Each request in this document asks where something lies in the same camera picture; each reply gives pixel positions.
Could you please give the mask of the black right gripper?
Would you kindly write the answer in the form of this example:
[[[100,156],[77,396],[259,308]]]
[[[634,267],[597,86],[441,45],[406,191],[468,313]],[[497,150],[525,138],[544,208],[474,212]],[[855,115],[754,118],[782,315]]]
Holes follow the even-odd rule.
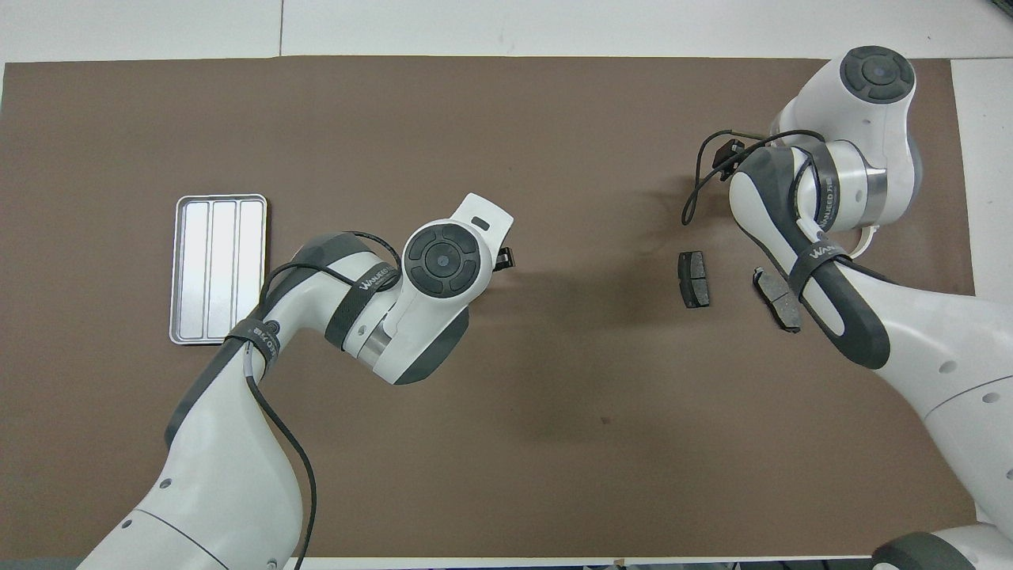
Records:
[[[720,181],[726,181],[734,174],[741,162],[741,152],[744,152],[746,145],[739,139],[731,139],[725,142],[714,154],[712,160],[712,172]]]

